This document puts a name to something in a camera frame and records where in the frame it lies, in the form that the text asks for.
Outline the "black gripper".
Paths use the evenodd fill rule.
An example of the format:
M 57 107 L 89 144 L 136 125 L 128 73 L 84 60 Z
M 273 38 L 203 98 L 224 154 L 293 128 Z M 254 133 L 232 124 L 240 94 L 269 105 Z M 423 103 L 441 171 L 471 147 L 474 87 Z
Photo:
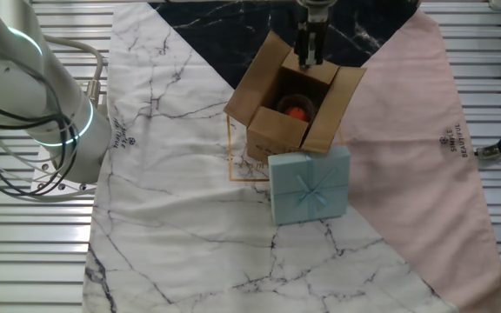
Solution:
M 309 67 L 309 39 L 311 64 L 319 65 L 323 62 L 325 23 L 329 19 L 330 7 L 337 0 L 297 0 L 297 2 L 307 10 L 306 21 L 311 23 L 310 35 L 307 23 L 297 25 L 296 54 L 299 66 L 306 69 Z

